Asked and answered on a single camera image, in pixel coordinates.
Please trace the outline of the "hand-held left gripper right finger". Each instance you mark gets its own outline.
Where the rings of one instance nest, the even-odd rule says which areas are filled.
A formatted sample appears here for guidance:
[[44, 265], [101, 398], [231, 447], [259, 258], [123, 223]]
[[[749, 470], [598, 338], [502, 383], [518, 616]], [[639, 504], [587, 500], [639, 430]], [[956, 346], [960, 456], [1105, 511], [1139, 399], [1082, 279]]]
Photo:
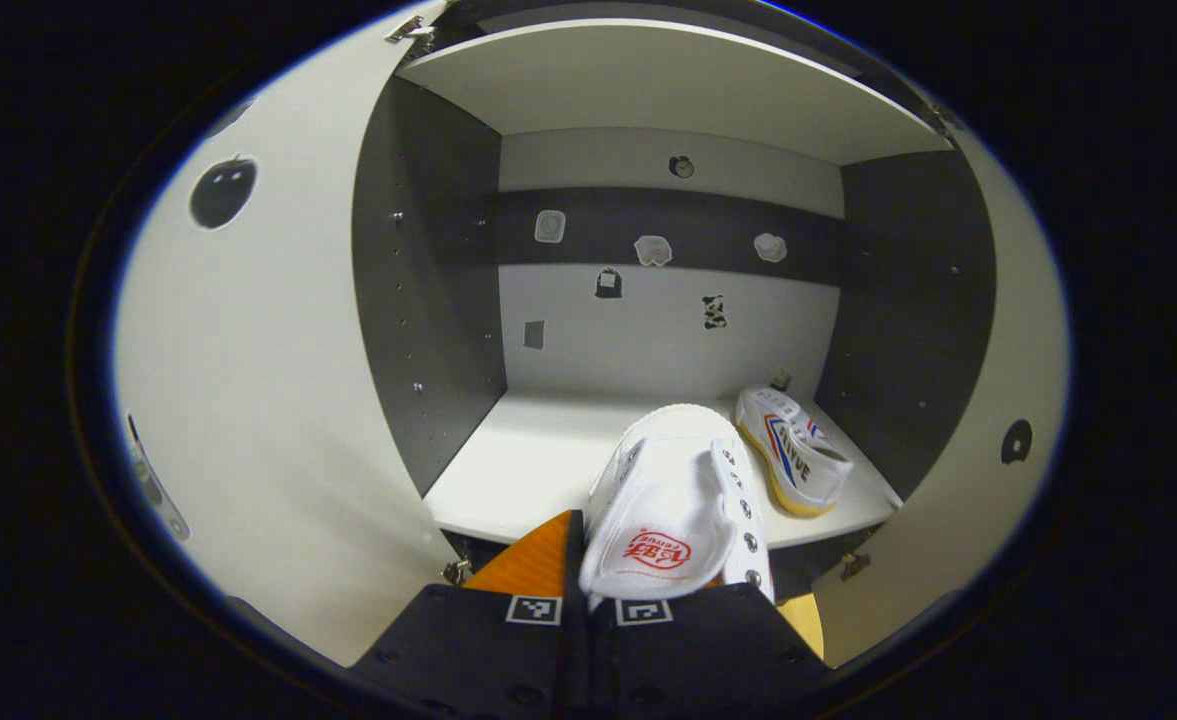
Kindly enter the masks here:
[[591, 719], [782, 719], [831, 673], [753, 585], [605, 600], [588, 629]]

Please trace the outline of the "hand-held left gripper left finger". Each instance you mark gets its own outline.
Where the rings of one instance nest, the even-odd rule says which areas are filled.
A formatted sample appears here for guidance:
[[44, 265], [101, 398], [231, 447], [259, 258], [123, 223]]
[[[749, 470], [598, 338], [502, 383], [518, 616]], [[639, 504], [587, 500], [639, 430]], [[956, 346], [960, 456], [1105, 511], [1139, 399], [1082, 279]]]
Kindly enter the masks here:
[[578, 509], [543, 521], [460, 585], [428, 584], [352, 671], [441, 719], [576, 719], [588, 711]]

